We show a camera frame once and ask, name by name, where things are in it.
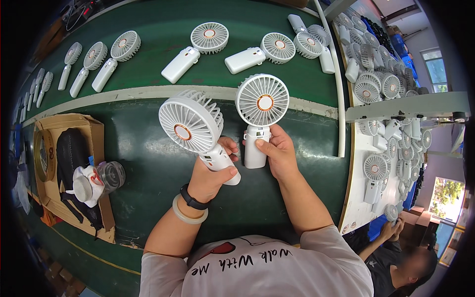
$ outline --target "bracelet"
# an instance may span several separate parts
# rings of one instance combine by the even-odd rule
[[[175,213],[175,215],[180,220],[182,220],[183,222],[185,222],[187,224],[191,224],[191,225],[201,224],[202,222],[204,222],[206,220],[206,218],[208,217],[208,209],[205,209],[205,213],[202,215],[201,218],[198,218],[198,219],[192,219],[192,218],[189,218],[189,217],[185,216],[180,211],[180,209],[178,208],[178,199],[179,198],[180,198],[180,194],[175,196],[175,198],[173,199],[172,208],[173,208],[173,212]]]

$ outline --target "man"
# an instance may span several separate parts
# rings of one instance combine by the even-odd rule
[[[269,143],[258,139],[255,145],[268,156],[301,248],[251,235],[209,243],[183,260],[206,219],[209,201],[237,173],[233,166],[212,172],[197,158],[190,183],[182,188],[186,191],[175,197],[147,239],[141,297],[373,296],[368,268],[299,172],[292,140],[278,125],[270,132]],[[234,141],[221,137],[218,142],[232,161],[238,160]]]
[[[369,224],[356,230],[354,234],[344,235],[353,250],[358,253],[371,272],[374,297],[388,297],[395,290],[425,283],[433,274],[437,265],[437,254],[423,247],[409,247],[401,250],[399,234],[404,228],[405,218],[399,214],[397,223],[392,226],[386,222],[380,235],[369,241]],[[361,239],[366,240],[364,248]]]

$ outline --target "black fitness band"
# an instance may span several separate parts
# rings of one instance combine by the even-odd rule
[[[186,205],[200,211],[207,209],[208,206],[211,204],[211,201],[209,201],[208,203],[201,203],[197,201],[196,199],[194,199],[193,197],[191,197],[190,194],[188,194],[188,185],[189,183],[183,185],[180,189],[180,194],[183,197],[183,199],[186,201]]]

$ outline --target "white t-shirt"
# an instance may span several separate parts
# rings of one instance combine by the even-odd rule
[[[335,226],[309,231],[301,248],[251,235],[181,258],[142,256],[140,297],[373,296],[371,274]]]

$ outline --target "black bag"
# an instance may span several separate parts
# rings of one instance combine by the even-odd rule
[[[89,165],[89,149],[84,136],[79,129],[69,128],[59,136],[56,144],[57,158],[57,180],[58,189],[63,182],[65,190],[73,189],[73,173],[79,167],[87,167]],[[85,203],[79,201],[75,195],[66,192],[60,193],[61,201],[76,216],[80,223],[83,222],[83,215],[91,222],[91,226],[95,228],[95,236],[97,231],[103,228],[101,210],[99,204],[95,207],[88,207]]]

